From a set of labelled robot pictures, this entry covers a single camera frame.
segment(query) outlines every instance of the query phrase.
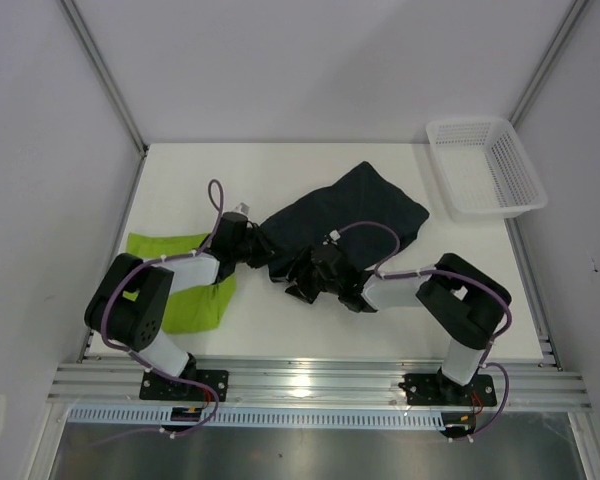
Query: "white plastic basket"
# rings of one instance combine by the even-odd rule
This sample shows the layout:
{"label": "white plastic basket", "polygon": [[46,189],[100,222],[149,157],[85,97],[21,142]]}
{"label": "white plastic basket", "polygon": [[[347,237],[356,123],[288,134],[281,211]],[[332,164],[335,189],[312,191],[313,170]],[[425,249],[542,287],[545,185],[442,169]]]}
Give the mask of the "white plastic basket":
{"label": "white plastic basket", "polygon": [[547,204],[547,194],[511,123],[495,117],[427,125],[433,171],[456,221],[511,218]]}

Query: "white table surface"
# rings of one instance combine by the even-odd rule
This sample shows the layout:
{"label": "white table surface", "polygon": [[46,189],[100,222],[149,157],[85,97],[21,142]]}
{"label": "white table surface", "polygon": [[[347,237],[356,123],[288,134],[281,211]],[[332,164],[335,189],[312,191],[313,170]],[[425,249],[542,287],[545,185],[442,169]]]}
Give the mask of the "white table surface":
{"label": "white table surface", "polygon": [[[129,232],[150,236],[207,232],[216,212],[207,183],[219,179],[225,209],[240,202],[262,222],[315,188],[330,185],[361,161],[431,213],[418,239],[386,264],[406,270],[455,252],[504,285],[513,301],[513,326],[491,357],[508,362],[542,358],[531,312],[502,221],[454,223],[441,203],[429,147],[408,144],[154,144],[148,156],[120,251]],[[356,314],[335,296],[306,305],[273,284],[267,269],[240,265],[237,291],[216,330],[174,335],[194,355],[329,359],[442,359],[450,337],[424,308]],[[95,334],[90,353],[112,354]]]}

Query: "lime green towel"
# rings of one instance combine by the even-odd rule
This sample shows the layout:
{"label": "lime green towel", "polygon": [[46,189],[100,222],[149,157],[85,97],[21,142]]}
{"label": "lime green towel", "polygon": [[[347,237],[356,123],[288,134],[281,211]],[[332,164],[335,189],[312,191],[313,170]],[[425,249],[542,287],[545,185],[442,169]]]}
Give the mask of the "lime green towel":
{"label": "lime green towel", "polygon": [[[206,234],[190,237],[145,237],[130,233],[127,252],[141,258],[186,253],[200,244]],[[236,291],[235,275],[219,285],[193,287],[169,296],[162,320],[166,333],[193,333],[217,328]]]}

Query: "cable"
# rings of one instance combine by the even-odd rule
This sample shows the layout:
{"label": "cable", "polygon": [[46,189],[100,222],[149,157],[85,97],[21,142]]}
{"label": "cable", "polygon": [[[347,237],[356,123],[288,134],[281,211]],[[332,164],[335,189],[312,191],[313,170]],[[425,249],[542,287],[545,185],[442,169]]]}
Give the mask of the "cable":
{"label": "cable", "polygon": [[204,403],[202,404],[202,410],[207,408],[209,406],[209,404],[213,401],[213,397],[211,396],[211,394],[209,393],[208,390],[203,390],[203,393],[204,393]]}
{"label": "cable", "polygon": [[[218,188],[218,192],[219,192],[218,203],[216,203],[216,201],[213,198],[213,191],[212,191],[213,185],[216,185]],[[109,300],[107,301],[107,304],[105,305],[104,311],[102,313],[102,320],[100,322],[100,335],[102,336],[103,343],[107,347],[112,348],[114,350],[119,350],[119,351],[128,353],[129,356],[131,358],[133,358],[135,361],[140,363],[145,368],[150,369],[153,373],[164,378],[165,380],[169,380],[171,382],[183,383],[186,385],[192,385],[192,386],[199,388],[211,395],[211,397],[214,401],[214,406],[213,406],[213,410],[211,411],[211,413],[204,420],[198,422],[197,424],[191,426],[190,428],[188,428],[186,430],[183,430],[181,432],[172,432],[170,434],[171,438],[183,437],[185,435],[189,435],[190,433],[194,432],[195,430],[198,430],[203,425],[205,425],[206,423],[213,420],[213,418],[216,416],[216,413],[218,411],[218,407],[220,406],[220,397],[218,397],[218,393],[213,388],[209,387],[208,385],[205,385],[204,383],[196,382],[195,380],[188,380],[185,378],[178,378],[178,377],[171,376],[168,373],[163,372],[163,371],[155,368],[153,365],[150,365],[149,363],[144,361],[136,352],[132,351],[130,348],[128,348],[124,345],[118,345],[116,343],[112,343],[111,340],[109,340],[109,336],[107,335],[107,325],[109,322],[109,317],[111,315],[111,310],[113,309],[114,303],[120,297],[120,295],[122,295],[122,292],[124,291],[125,287],[129,284],[129,282],[131,280],[133,280],[133,278],[135,278],[135,276],[138,273],[140,273],[145,268],[148,268],[152,265],[156,265],[159,263],[171,262],[174,260],[182,260],[185,258],[195,257],[196,255],[204,252],[207,249],[207,247],[211,244],[211,241],[213,240],[213,238],[216,235],[216,232],[218,231],[218,226],[220,225],[220,220],[222,219],[222,212],[224,211],[224,189],[222,188],[222,184],[215,178],[212,179],[207,186],[207,194],[209,196],[209,201],[211,202],[211,204],[213,205],[215,210],[218,212],[218,215],[216,216],[216,221],[213,225],[213,229],[211,230],[211,233],[207,236],[207,238],[205,238],[204,242],[202,242],[202,245],[200,245],[200,247],[198,247],[197,250],[194,250],[189,253],[183,253],[183,254],[171,255],[171,256],[163,257],[163,258],[154,258],[151,260],[146,260],[145,262],[141,263],[140,265],[138,265],[137,267],[132,269],[122,279],[122,281],[118,284],[118,286],[114,289],[113,293],[109,297]],[[155,432],[155,429],[150,428],[150,427],[143,427],[143,428],[130,430],[128,432],[123,432],[123,433],[114,435],[112,437],[105,438],[104,440],[94,442],[94,443],[90,444],[89,447],[103,445],[112,440],[126,437],[127,435],[132,435],[132,434],[136,434],[136,433],[140,433],[140,432],[148,432],[148,431]]]}
{"label": "cable", "polygon": [[389,233],[389,234],[390,234],[390,235],[393,237],[393,239],[395,240],[395,242],[396,242],[396,246],[395,246],[395,248],[393,249],[393,251],[392,251],[392,252],[391,252],[389,255],[387,255],[386,257],[384,257],[382,260],[380,260],[380,261],[379,261],[379,262],[376,264],[375,268],[373,269],[373,273],[374,273],[376,276],[380,276],[380,275],[379,275],[380,267],[381,267],[381,266],[382,266],[382,265],[383,265],[383,264],[384,264],[384,263],[385,263],[387,260],[389,260],[389,259],[391,259],[391,258],[395,257],[395,256],[398,254],[398,252],[400,251],[400,237],[398,236],[398,234],[397,234],[397,233],[396,233],[396,232],[395,232],[395,231],[394,231],[394,230],[393,230],[391,227],[388,227],[388,226],[386,226],[386,225],[384,225],[384,224],[382,224],[382,223],[380,223],[380,222],[374,222],[374,221],[372,221],[372,220],[362,220],[362,221],[360,221],[360,222],[353,222],[353,223],[350,223],[350,224],[349,224],[349,225],[347,225],[346,227],[343,227],[343,228],[341,228],[340,230],[338,230],[338,234],[339,234],[340,236],[342,236],[342,234],[343,234],[344,232],[346,232],[347,230],[351,230],[352,228],[356,228],[356,227],[376,227],[376,228],[381,228],[381,229],[383,229],[385,232]]}
{"label": "cable", "polygon": [[472,404],[473,404],[474,400],[476,400],[478,402],[478,406],[480,407],[480,410],[478,410],[477,413],[474,412],[474,415],[477,417],[484,410],[484,404],[482,403],[482,399],[480,398],[480,396],[475,391],[471,392],[471,403]]}
{"label": "cable", "polygon": [[497,362],[489,362],[483,368],[489,367],[496,367],[502,372],[502,376],[504,377],[504,392],[502,393],[502,400],[500,401],[500,406],[498,407],[498,410],[496,410],[496,413],[494,413],[493,417],[491,417],[487,423],[485,423],[483,426],[481,426],[475,432],[473,432],[471,434],[472,437],[475,437],[477,434],[484,432],[487,428],[493,425],[493,422],[495,422],[496,418],[498,418],[502,414],[504,407],[507,405],[507,401],[509,400],[509,374],[507,373],[505,368]]}

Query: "purple cable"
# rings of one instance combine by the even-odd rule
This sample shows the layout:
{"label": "purple cable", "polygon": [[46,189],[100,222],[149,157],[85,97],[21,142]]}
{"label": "purple cable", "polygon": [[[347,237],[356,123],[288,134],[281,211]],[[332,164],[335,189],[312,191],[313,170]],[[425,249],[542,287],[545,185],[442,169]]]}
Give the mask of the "purple cable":
{"label": "purple cable", "polygon": [[[211,187],[213,185],[216,185],[218,187],[218,192],[220,193],[219,203],[216,203],[213,198],[212,190],[211,190]],[[115,343],[112,343],[109,340],[109,336],[107,335],[107,325],[109,323],[109,316],[111,315],[111,310],[113,309],[113,304],[120,297],[120,295],[122,295],[124,288],[129,284],[129,282],[139,272],[141,272],[142,270],[144,270],[147,267],[150,267],[152,265],[156,265],[159,263],[170,262],[170,261],[174,261],[174,260],[183,260],[185,258],[194,257],[194,256],[198,255],[199,253],[204,252],[207,249],[207,247],[213,240],[213,237],[215,237],[216,232],[218,231],[218,226],[220,225],[220,220],[222,218],[222,212],[224,211],[224,189],[222,188],[222,184],[215,178],[212,179],[209,182],[209,185],[207,187],[207,194],[209,195],[209,200],[211,201],[211,204],[218,212],[218,215],[216,217],[216,222],[213,226],[213,229],[211,230],[211,233],[207,236],[207,238],[205,238],[204,242],[202,242],[202,245],[200,245],[200,247],[198,247],[198,249],[195,251],[195,253],[182,253],[182,254],[178,254],[178,255],[171,255],[169,257],[164,257],[164,258],[154,258],[154,259],[147,260],[147,261],[141,263],[136,268],[131,270],[122,279],[122,281],[118,284],[118,286],[115,288],[115,290],[111,294],[111,297],[109,298],[109,300],[107,301],[107,304],[105,305],[104,312],[102,313],[102,321],[100,323],[100,335],[102,336],[103,343],[107,347],[112,348],[114,350],[120,350],[120,351],[128,353],[129,356],[131,358],[133,358],[135,361],[137,361],[144,367],[151,369],[153,371],[153,373],[155,373],[156,375],[158,375],[166,380],[169,380],[172,382],[184,383],[186,385],[192,385],[192,386],[200,388],[202,390],[206,390],[211,394],[211,396],[213,397],[213,400],[214,400],[214,406],[213,406],[213,410],[211,411],[211,413],[204,420],[202,420],[201,422],[198,422],[197,424],[193,425],[192,427],[188,428],[187,430],[184,430],[184,431],[178,432],[178,433],[174,433],[174,436],[176,436],[176,437],[182,437],[182,436],[188,435],[188,434],[192,433],[193,431],[202,427],[204,424],[213,420],[213,418],[216,416],[216,413],[218,411],[218,407],[220,406],[220,398],[218,397],[218,393],[213,388],[211,388],[203,383],[196,382],[194,380],[187,380],[184,378],[173,377],[166,372],[158,370],[157,368],[154,368],[153,365],[150,365],[149,363],[145,362],[140,356],[138,356],[135,352],[131,351],[129,348],[122,346],[122,345],[116,345]],[[141,433],[141,432],[149,432],[149,431],[155,432],[156,430],[155,430],[155,428],[150,428],[150,427],[137,428],[134,430],[130,430],[128,432],[123,432],[123,433],[119,433],[117,435],[113,435],[113,436],[105,438],[103,440],[99,440],[97,442],[89,444],[88,446],[89,447],[97,447],[99,445],[108,443],[112,440],[117,440],[118,438],[126,437],[127,435],[132,435],[132,434]]]}
{"label": "purple cable", "polygon": [[484,368],[489,368],[489,367],[496,367],[496,368],[500,369],[500,371],[502,372],[502,376],[504,377],[504,392],[502,394],[502,400],[500,401],[500,406],[498,407],[498,410],[496,410],[496,413],[493,415],[493,417],[491,417],[489,419],[489,421],[487,423],[485,423],[483,426],[481,426],[480,428],[475,430],[471,434],[472,437],[475,437],[479,433],[484,432],[487,428],[489,428],[491,425],[493,425],[493,422],[495,421],[495,419],[498,418],[502,414],[504,407],[507,405],[507,400],[509,400],[509,374],[507,373],[505,368],[497,362],[489,362],[484,366]]}
{"label": "purple cable", "polygon": [[384,257],[382,260],[380,260],[380,261],[379,261],[379,262],[376,264],[375,268],[373,269],[373,273],[374,273],[376,276],[378,276],[378,277],[379,277],[379,276],[380,276],[380,274],[379,274],[380,267],[381,267],[381,266],[382,266],[382,265],[383,265],[383,264],[384,264],[384,263],[385,263],[387,260],[389,260],[390,258],[392,258],[392,257],[396,256],[396,255],[398,254],[398,252],[400,251],[400,237],[398,237],[398,234],[397,234],[396,232],[394,232],[392,228],[390,228],[390,227],[388,227],[388,226],[386,226],[386,225],[384,225],[384,224],[382,224],[382,223],[380,223],[380,222],[374,222],[374,221],[372,221],[372,220],[362,220],[362,221],[360,221],[360,222],[354,222],[354,223],[351,223],[351,224],[347,225],[346,227],[344,227],[344,228],[341,228],[340,230],[338,230],[338,234],[340,234],[340,235],[342,236],[342,234],[343,234],[344,232],[346,232],[346,231],[348,231],[348,230],[351,230],[352,228],[356,228],[356,227],[376,227],[376,228],[381,228],[381,229],[383,229],[385,232],[389,233],[389,234],[390,234],[390,235],[393,237],[393,239],[395,240],[395,242],[396,242],[396,246],[395,246],[395,248],[393,249],[393,252],[391,252],[389,255],[387,255],[387,256],[386,256],[386,257]]}

